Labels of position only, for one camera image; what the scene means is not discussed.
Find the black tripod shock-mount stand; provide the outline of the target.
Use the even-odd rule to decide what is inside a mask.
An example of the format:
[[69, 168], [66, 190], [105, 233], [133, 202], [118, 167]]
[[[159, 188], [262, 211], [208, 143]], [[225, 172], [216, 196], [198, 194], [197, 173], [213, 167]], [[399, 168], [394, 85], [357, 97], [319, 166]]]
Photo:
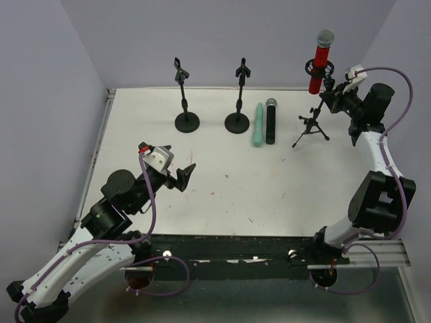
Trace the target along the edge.
[[[305, 71], [307, 74], [312, 76], [312, 61], [313, 59], [309, 60], [305, 65]], [[335, 85], [335, 80], [332, 78], [332, 74], [335, 70], [335, 67], [331, 61], [327, 62], [327, 66], [325, 69], [325, 75], [322, 79], [323, 85], [325, 87], [325, 91], [327, 88], [331, 89]], [[323, 131], [323, 129], [320, 127], [319, 122], [317, 121], [317, 118], [319, 117], [319, 114], [321, 113], [321, 108], [323, 106], [323, 101], [321, 100], [319, 103], [319, 106], [317, 108], [311, 108], [310, 113], [312, 114], [311, 117], [303, 117], [299, 116], [298, 119], [303, 121], [303, 124], [305, 125], [305, 130], [302, 132], [302, 134], [299, 136], [299, 138], [296, 140], [296, 142], [292, 145], [292, 148], [295, 148], [297, 146], [299, 140], [304, 135], [313, 135], [320, 133], [324, 137], [326, 141], [329, 141], [329, 136], [326, 135], [326, 133]]]

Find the red rhinestone microphone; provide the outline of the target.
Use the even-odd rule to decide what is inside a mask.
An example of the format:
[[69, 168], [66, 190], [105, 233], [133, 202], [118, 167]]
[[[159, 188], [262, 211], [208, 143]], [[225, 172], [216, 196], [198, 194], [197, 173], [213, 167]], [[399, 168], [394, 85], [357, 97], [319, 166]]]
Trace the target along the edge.
[[322, 79], [328, 62], [330, 46], [335, 39], [332, 29], [323, 29], [317, 35], [317, 49], [312, 61], [312, 76], [308, 87], [308, 92], [316, 95], [320, 92]]

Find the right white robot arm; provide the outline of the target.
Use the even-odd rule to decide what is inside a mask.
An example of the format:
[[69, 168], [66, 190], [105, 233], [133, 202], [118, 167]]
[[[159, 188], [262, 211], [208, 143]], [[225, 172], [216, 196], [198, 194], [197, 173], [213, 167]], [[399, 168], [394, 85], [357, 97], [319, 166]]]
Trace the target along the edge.
[[332, 256], [340, 255], [343, 248], [363, 236], [382, 240], [396, 236], [416, 192], [416, 183], [398, 170], [391, 157], [382, 122], [395, 94], [393, 88], [375, 83], [361, 100], [356, 89], [347, 91], [346, 87], [340, 84], [320, 97], [332, 113], [344, 112], [351, 118], [349, 136], [369, 171], [346, 216], [314, 235], [311, 250]]

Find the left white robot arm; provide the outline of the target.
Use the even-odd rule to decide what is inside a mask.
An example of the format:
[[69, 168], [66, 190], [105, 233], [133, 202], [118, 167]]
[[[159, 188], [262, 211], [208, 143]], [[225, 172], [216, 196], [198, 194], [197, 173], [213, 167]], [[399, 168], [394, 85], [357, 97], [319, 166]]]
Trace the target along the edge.
[[154, 256], [150, 244], [157, 191], [163, 186], [185, 191], [196, 168], [191, 164], [172, 176], [168, 168], [173, 159], [170, 146], [141, 143], [139, 177], [124, 169], [108, 177], [101, 188], [103, 197], [53, 258], [29, 279], [7, 286], [16, 303], [16, 322], [58, 322], [76, 297], [124, 266], [160, 260], [185, 263], [170, 252]]

